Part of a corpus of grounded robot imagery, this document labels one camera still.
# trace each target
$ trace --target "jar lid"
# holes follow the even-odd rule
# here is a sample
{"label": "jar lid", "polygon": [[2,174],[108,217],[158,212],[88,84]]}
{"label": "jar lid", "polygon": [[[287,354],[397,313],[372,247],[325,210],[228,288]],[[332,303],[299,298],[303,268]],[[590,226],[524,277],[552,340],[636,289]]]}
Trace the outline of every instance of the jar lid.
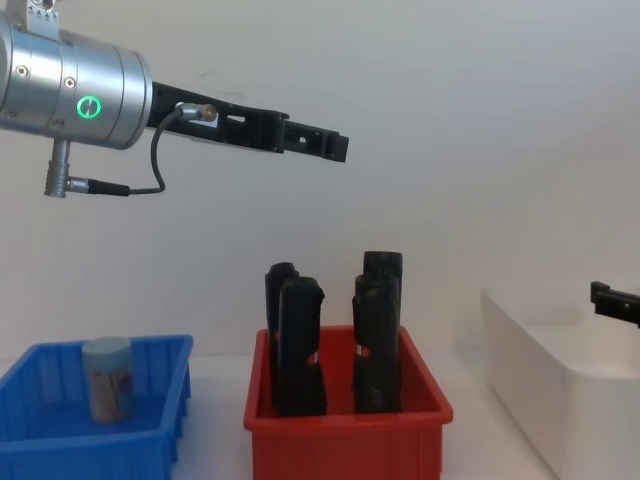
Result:
{"label": "jar lid", "polygon": [[131,364],[131,340],[126,337],[104,337],[82,345],[82,356],[88,370],[105,372]]}

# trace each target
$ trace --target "white table surface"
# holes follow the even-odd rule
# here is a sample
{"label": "white table surface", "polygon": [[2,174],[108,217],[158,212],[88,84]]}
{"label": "white table surface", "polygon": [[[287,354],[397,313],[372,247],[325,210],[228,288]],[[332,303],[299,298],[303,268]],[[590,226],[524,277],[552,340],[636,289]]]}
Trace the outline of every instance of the white table surface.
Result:
{"label": "white table surface", "polygon": [[[442,480],[555,480],[484,378],[480,351],[423,352],[453,405],[445,426]],[[243,427],[251,356],[191,359],[192,399],[174,480],[251,480]],[[0,362],[3,374],[11,362]]]}

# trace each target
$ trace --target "green power indicator light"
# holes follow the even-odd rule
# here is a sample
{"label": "green power indicator light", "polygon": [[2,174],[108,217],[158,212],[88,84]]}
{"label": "green power indicator light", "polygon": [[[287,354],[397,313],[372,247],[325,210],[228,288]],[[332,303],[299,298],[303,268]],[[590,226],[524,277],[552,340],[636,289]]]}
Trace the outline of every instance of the green power indicator light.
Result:
{"label": "green power indicator light", "polygon": [[78,115],[80,117],[91,120],[96,118],[102,112],[102,102],[98,97],[93,95],[87,95],[78,100]]}

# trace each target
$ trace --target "robotic arm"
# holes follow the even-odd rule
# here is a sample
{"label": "robotic arm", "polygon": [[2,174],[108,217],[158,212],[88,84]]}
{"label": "robotic arm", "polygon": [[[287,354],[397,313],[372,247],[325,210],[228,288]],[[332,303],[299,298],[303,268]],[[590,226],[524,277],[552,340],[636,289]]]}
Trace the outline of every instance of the robotic arm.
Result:
{"label": "robotic arm", "polygon": [[[290,150],[345,162],[349,139],[259,110],[152,80],[131,50],[59,28],[56,0],[7,0],[0,11],[0,127],[53,138],[45,195],[117,196],[164,191],[157,146],[163,131],[245,148]],[[151,164],[158,187],[130,189],[69,175],[72,142],[127,149],[155,129]]]}

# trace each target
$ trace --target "cable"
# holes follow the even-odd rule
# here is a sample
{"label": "cable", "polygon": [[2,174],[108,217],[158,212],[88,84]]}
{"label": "cable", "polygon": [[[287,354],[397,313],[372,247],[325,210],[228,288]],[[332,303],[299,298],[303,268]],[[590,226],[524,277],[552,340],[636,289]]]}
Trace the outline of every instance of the cable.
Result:
{"label": "cable", "polygon": [[180,119],[182,115],[183,113],[181,110],[175,110],[171,112],[169,115],[164,117],[164,119],[158,125],[158,128],[156,128],[155,133],[153,134],[153,140],[151,140],[151,168],[153,169],[153,174],[156,177],[158,186],[154,188],[139,188],[131,190],[129,192],[129,195],[149,195],[152,193],[164,192],[166,185],[164,183],[164,179],[162,178],[162,174],[160,173],[160,167],[158,167],[158,142],[160,141],[162,132],[164,132],[172,122]]}

